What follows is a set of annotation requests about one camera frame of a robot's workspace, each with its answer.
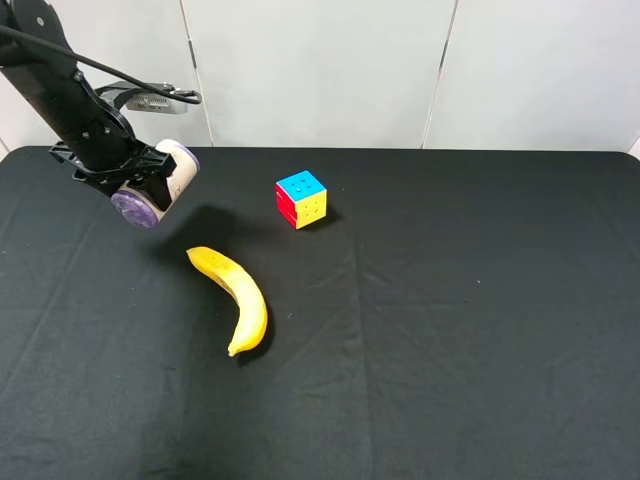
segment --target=banana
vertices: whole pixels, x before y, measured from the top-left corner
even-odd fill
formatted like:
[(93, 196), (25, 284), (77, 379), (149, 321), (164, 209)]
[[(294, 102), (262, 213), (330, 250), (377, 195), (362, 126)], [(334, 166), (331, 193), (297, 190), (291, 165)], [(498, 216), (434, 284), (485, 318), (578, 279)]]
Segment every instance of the banana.
[(256, 282), (236, 262), (210, 248), (191, 248), (187, 255), (196, 269), (224, 288), (238, 304), (240, 316), (229, 356), (255, 348), (267, 329), (267, 306)]

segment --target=black table surface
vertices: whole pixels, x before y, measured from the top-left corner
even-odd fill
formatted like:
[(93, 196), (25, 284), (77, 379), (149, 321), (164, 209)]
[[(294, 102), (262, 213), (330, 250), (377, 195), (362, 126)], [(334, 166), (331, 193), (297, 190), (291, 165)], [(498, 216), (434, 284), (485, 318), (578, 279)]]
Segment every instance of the black table surface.
[[(46, 149), (0, 164), (0, 478), (638, 478), (640, 162), (194, 153), (151, 231)], [(304, 169), (330, 210), (296, 231)], [(260, 285), (255, 351), (198, 245)]]

